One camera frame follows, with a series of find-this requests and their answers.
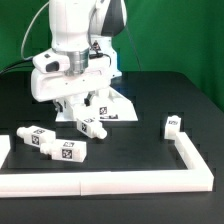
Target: black cable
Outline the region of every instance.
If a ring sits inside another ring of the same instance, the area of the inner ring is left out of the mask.
[[[27,62],[32,62],[32,61],[33,61],[33,58],[30,58],[30,59],[28,59],[28,60],[20,60],[20,61],[16,61],[16,62],[14,62],[14,63],[12,63],[12,64],[6,66],[4,69],[11,68],[11,67],[14,67],[14,66],[16,66],[16,65],[23,64],[23,63],[27,63]]]
[[[110,57],[110,55],[108,55],[108,54],[103,54],[103,55],[110,59],[110,66],[111,66],[111,57]]]
[[[1,71],[0,72],[0,76],[4,75],[5,73],[13,70],[13,69],[18,69],[18,68],[33,68],[34,66],[14,66],[14,67],[11,67],[11,68],[8,68],[8,69],[5,69],[4,71]]]
[[[142,67],[141,67],[140,59],[139,59],[138,52],[137,52],[136,47],[135,47],[135,43],[134,43],[134,41],[132,39],[132,36],[131,36],[131,33],[129,31],[128,24],[126,24],[126,28],[125,29],[126,29],[126,32],[128,34],[128,37],[129,37],[132,49],[134,51],[134,54],[135,54],[135,57],[136,57],[136,60],[137,60],[137,63],[138,63],[139,71],[141,72],[142,71]]]
[[[15,68],[18,68],[17,65],[21,65],[21,64],[24,64],[24,63],[28,63],[28,62],[32,62],[32,58],[28,59],[28,60],[21,60],[21,61],[17,61],[17,62],[14,62],[8,66],[6,66],[4,69],[2,69],[0,71],[0,75],[3,75],[4,73],[12,70],[12,69],[15,69]]]
[[[102,58],[103,56],[106,56],[110,59],[110,66],[111,66],[111,57],[108,54],[103,54],[103,53],[96,52],[96,54],[90,54],[89,59],[92,60],[92,59],[96,59],[96,58]]]

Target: black tabletop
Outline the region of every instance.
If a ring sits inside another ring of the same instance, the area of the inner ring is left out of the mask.
[[[75,122],[55,122],[52,102],[36,102],[30,73],[0,78],[0,135],[10,135],[11,151],[0,174],[186,169],[173,142],[164,140],[166,119],[181,117],[215,176],[212,192],[2,198],[0,223],[223,223],[224,116],[183,74],[127,72],[112,87],[130,99],[139,121],[103,122],[108,136],[89,139]],[[55,130],[58,139],[87,142],[83,163],[53,161],[16,136],[19,127]]]

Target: green screen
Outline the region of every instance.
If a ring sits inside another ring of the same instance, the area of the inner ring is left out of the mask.
[[[0,69],[20,60],[23,36],[46,0],[0,0]],[[128,27],[143,71],[186,75],[224,111],[224,1],[126,0]],[[25,47],[25,56],[50,47],[48,11],[41,13]],[[139,66],[124,30],[113,38],[119,69]]]

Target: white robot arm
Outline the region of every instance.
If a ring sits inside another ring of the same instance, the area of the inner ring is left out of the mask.
[[[124,0],[50,0],[49,18],[51,49],[33,59],[34,98],[53,100],[58,121],[77,120],[80,114],[137,120],[132,103],[110,87],[120,74],[111,38],[126,25]]]
[[[54,100],[109,86],[113,77],[109,59],[98,54],[89,60],[90,36],[113,37],[124,29],[124,1],[50,0],[49,17],[52,48],[33,59],[34,98]]]

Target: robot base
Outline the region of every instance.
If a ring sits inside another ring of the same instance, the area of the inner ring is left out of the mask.
[[[76,121],[77,118],[95,118],[100,121],[138,120],[132,102],[111,87],[60,98],[54,104],[58,110],[58,122]]]

